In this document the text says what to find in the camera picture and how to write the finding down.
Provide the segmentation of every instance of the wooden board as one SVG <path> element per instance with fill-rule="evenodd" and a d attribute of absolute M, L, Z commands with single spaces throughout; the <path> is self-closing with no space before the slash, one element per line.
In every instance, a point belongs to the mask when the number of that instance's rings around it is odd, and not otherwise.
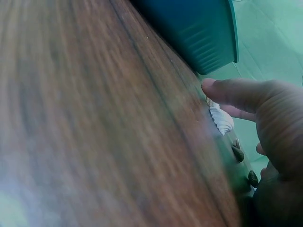
<path fill-rule="evenodd" d="M 245 226 L 232 139 L 129 1 L 0 1 L 2 226 Z"/>

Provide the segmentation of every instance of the small brown object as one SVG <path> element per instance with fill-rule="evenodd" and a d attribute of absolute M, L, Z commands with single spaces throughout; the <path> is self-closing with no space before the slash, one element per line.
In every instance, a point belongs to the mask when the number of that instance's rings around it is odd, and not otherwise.
<path fill-rule="evenodd" d="M 257 188 L 257 186 L 259 185 L 259 179 L 255 172 L 252 170 L 250 170 L 250 172 L 248 173 L 248 182 L 254 188 Z"/>
<path fill-rule="evenodd" d="M 243 151 L 241 151 L 239 148 L 235 147 L 234 145 L 232 145 L 232 151 L 237 159 L 238 162 L 243 162 L 245 156 Z"/>

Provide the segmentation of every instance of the white seashell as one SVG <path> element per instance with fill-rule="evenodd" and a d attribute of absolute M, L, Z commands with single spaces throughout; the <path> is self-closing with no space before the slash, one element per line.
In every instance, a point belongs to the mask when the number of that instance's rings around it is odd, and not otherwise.
<path fill-rule="evenodd" d="M 209 107 L 214 107 L 220 109 L 220 105 L 215 103 L 213 100 L 211 100 L 209 97 L 206 97 L 206 102 Z"/>
<path fill-rule="evenodd" d="M 233 130 L 233 119 L 228 113 L 216 107 L 210 107 L 209 112 L 222 135 L 225 135 L 227 132 L 231 132 Z"/>

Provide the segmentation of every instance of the finger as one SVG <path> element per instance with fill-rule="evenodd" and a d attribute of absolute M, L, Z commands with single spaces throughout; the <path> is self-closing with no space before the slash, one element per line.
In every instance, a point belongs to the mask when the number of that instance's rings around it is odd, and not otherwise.
<path fill-rule="evenodd" d="M 264 177 L 265 172 L 266 172 L 266 168 L 263 168 L 263 169 L 261 170 L 261 178 L 263 178 L 263 177 Z"/>
<path fill-rule="evenodd" d="M 235 118 L 240 118 L 248 121 L 255 122 L 256 117 L 252 113 L 248 113 L 243 110 L 239 110 L 236 107 L 232 105 L 222 105 L 220 106 L 221 109 L 223 109 L 225 112 L 227 112 L 230 116 L 235 117 Z"/>
<path fill-rule="evenodd" d="M 216 103 L 232 105 L 253 114 L 271 95 L 265 89 L 265 83 L 248 79 L 204 79 L 202 90 Z"/>
<path fill-rule="evenodd" d="M 266 155 L 260 143 L 257 144 L 256 151 L 261 155 Z"/>

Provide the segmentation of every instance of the wood grain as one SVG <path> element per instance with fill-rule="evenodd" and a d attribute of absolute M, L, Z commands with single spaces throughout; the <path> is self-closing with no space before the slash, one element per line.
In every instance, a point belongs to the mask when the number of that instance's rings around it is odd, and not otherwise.
<path fill-rule="evenodd" d="M 0 0 L 3 227 L 240 227 L 247 165 L 127 0 Z"/>

